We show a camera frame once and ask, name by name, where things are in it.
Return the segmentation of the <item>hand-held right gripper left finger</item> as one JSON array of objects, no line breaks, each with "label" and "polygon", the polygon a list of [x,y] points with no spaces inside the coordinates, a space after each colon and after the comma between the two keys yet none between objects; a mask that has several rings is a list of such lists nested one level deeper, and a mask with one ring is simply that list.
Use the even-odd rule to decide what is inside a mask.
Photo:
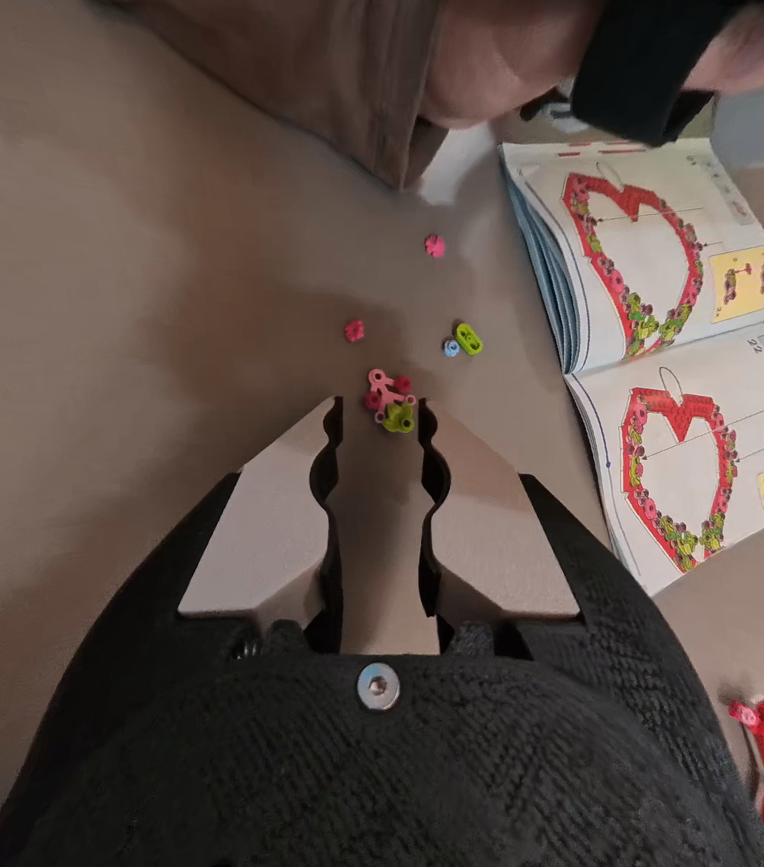
[{"label": "hand-held right gripper left finger", "polygon": [[341,649],[339,535],[328,498],[337,486],[344,401],[331,396],[239,470],[178,611],[235,616],[261,633],[280,620],[320,653]]}]

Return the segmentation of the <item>lego instruction booklet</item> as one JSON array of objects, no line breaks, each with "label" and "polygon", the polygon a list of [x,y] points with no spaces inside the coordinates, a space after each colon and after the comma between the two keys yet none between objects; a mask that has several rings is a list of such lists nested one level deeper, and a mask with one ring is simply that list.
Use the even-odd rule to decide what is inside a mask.
[{"label": "lego instruction booklet", "polygon": [[655,595],[764,530],[764,228],[706,138],[499,155],[614,551]]}]

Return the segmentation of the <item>pink and lime lego flower assembly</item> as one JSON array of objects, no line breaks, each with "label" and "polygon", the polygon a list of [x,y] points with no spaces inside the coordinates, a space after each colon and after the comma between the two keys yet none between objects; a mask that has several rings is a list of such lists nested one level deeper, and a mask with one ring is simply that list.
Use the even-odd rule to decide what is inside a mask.
[{"label": "pink and lime lego flower assembly", "polygon": [[410,434],[416,427],[417,398],[409,377],[389,377],[380,368],[367,374],[368,390],[364,403],[377,425],[391,433]]}]

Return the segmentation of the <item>person's left forearm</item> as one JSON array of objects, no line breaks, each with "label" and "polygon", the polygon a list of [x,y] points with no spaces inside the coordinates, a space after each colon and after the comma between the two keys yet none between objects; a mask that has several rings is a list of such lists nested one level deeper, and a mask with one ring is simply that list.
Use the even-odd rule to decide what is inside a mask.
[{"label": "person's left forearm", "polygon": [[441,2],[116,1],[168,46],[385,183],[414,186],[446,131],[421,114]]}]

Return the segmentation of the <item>person's left hand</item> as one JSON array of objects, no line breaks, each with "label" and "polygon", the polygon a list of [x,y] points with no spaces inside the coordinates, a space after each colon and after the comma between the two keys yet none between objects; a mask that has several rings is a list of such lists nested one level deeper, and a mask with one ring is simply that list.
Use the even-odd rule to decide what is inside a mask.
[{"label": "person's left hand", "polygon": [[[418,115],[443,129],[493,121],[579,72],[610,2],[444,2]],[[679,89],[764,88],[764,2],[745,2],[686,64]]]}]

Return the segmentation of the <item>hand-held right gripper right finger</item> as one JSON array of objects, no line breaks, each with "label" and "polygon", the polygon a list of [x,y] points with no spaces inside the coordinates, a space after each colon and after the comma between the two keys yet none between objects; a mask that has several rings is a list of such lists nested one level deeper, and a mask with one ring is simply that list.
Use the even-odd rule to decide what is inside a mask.
[{"label": "hand-held right gripper right finger", "polygon": [[440,651],[468,623],[575,623],[580,607],[515,467],[463,422],[418,404],[422,521],[419,595]]}]

